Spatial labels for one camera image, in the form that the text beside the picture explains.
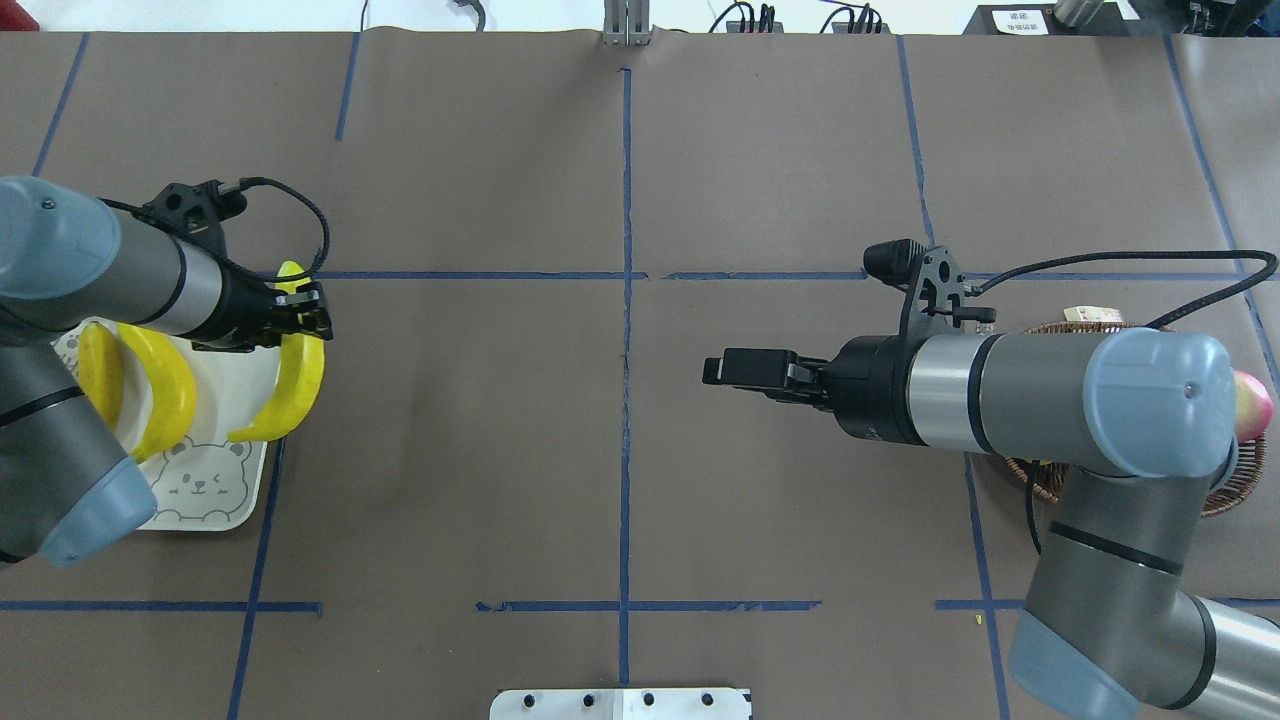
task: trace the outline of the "brown woven basket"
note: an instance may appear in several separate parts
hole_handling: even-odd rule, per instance
[[[1138,325],[1130,325],[1128,323],[1047,323],[1030,328],[1027,332],[1114,333],[1116,331],[1134,327]],[[1217,488],[1208,496],[1204,501],[1204,510],[1201,511],[1201,518],[1221,515],[1222,512],[1226,512],[1228,510],[1244,502],[1244,500],[1249,497],[1249,493],[1253,492],[1253,488],[1258,486],[1258,480],[1262,479],[1262,468],[1266,465],[1266,460],[1267,438],[1265,434],[1260,436],[1257,439],[1242,442],[1240,459],[1235,465],[1235,473],[1231,474],[1231,478],[1226,482],[1226,484]],[[1027,480],[1030,477],[1029,471],[1032,469],[1032,464],[1014,457],[1005,457],[1005,464],[1014,471],[1014,477],[1018,478],[1018,483],[1025,487]],[[1057,498],[1062,495],[1062,482],[1066,479],[1066,471],[1069,469],[1070,465],[1065,465],[1062,462],[1043,465],[1039,475],[1036,478],[1036,487],[1032,488],[1036,492],[1036,496],[1056,505]]]

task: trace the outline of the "white plate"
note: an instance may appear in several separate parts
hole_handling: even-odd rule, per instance
[[[115,332],[111,320],[97,320]],[[54,350],[73,377],[84,323],[54,342]],[[186,439],[142,462],[142,474],[151,483],[159,511],[141,529],[229,530],[248,519],[257,505],[266,443],[229,443],[227,433],[248,425],[271,396],[280,350],[197,352],[186,340],[169,340],[187,359],[196,377],[196,419]],[[142,437],[151,416],[151,386],[142,364],[123,342],[120,352],[124,360],[124,401],[115,437],[129,451]]]

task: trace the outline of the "blue joint cap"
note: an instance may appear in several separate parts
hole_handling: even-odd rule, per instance
[[[99,199],[31,176],[0,177],[0,297],[70,295],[119,250],[120,223]]]
[[[1231,359],[1207,334],[1121,331],[1089,359],[1084,418],[1102,454],[1130,475],[1208,475],[1235,437]]]
[[[1073,720],[1132,720],[1142,702],[1025,609],[1018,614],[1009,674]]]
[[[132,457],[106,471],[40,546],[50,565],[68,568],[138,529],[156,514],[156,496]]]

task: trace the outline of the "metal bracket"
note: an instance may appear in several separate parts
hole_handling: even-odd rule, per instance
[[[604,0],[605,45],[649,45],[649,0]]]
[[[750,720],[751,691],[650,688],[506,691],[493,700],[489,720]]]

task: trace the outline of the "banana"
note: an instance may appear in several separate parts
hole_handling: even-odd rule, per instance
[[[293,260],[280,265],[282,275],[302,272]],[[294,292],[306,279],[276,283],[276,290]],[[292,432],[302,423],[320,393],[324,379],[324,341],[308,334],[287,334],[280,340],[280,370],[275,389],[266,405],[248,427],[227,434],[228,442],[273,441]]]
[[[81,331],[78,351],[76,379],[97,414],[115,432],[115,425],[120,421],[120,406],[124,404],[120,342],[102,323],[91,322]]]
[[[191,429],[196,418],[196,377],[168,337],[124,323],[116,327],[120,340],[138,356],[151,384],[151,416],[131,454],[142,462],[178,445]]]

